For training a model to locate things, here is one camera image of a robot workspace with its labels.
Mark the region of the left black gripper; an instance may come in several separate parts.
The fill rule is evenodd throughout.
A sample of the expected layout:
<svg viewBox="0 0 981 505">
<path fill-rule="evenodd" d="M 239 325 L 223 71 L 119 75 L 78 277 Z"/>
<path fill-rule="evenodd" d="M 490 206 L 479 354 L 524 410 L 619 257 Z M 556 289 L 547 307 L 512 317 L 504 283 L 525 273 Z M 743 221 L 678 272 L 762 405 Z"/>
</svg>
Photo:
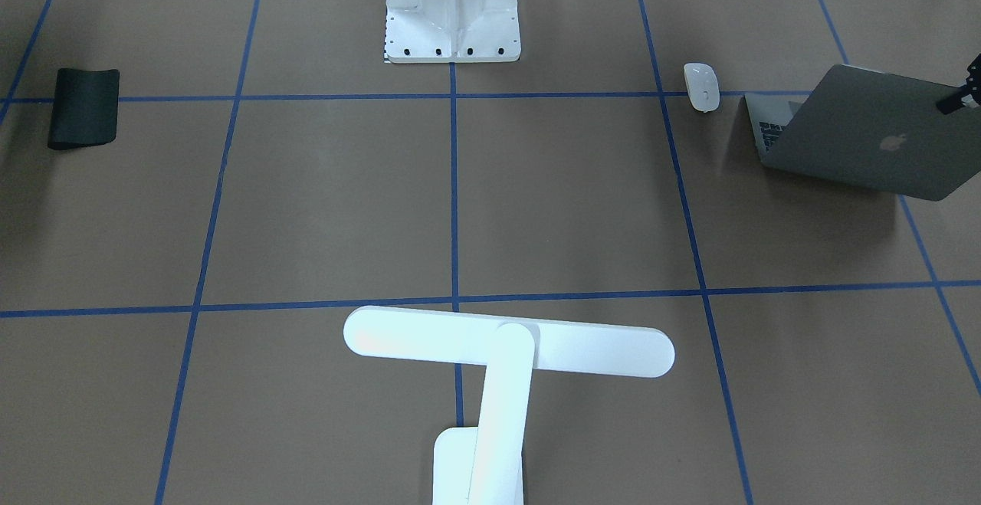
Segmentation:
<svg viewBox="0 0 981 505">
<path fill-rule="evenodd" d="M 968 65 L 966 83 L 956 92 L 936 102 L 939 113 L 949 115 L 969 106 L 980 106 L 980 59 Z"/>
</svg>

